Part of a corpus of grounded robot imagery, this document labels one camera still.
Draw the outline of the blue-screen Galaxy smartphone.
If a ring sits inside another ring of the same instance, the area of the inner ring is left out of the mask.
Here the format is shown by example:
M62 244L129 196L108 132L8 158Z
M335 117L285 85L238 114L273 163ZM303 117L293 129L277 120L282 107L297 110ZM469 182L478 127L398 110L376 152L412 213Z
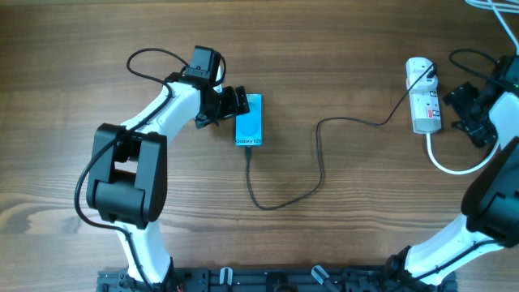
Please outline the blue-screen Galaxy smartphone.
M250 112L236 117L235 145L255 147L263 144L264 99L260 93L248 93Z

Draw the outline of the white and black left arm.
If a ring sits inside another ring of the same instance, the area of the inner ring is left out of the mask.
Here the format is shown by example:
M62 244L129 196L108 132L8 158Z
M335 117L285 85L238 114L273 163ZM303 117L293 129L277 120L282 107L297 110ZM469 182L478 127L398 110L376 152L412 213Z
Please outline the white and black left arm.
M189 122L201 129L249 111L244 88L224 86L225 74L225 58L197 45L179 72L157 81L161 92L145 109L95 132L75 210L88 225L118 234L138 288L161 290L174 266L157 222L167 196L168 147Z

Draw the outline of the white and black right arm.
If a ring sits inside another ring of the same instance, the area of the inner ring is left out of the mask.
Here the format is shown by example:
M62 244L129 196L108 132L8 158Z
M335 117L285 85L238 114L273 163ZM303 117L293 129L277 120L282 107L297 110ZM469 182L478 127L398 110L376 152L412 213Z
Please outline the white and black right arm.
M518 244L518 57L488 56L494 69L482 88L464 83L442 101L459 119L452 126L490 155L466 173L478 172L461 202L460 214L427 241L408 246L386 262L379 275L387 291L440 290L456 269L486 253Z

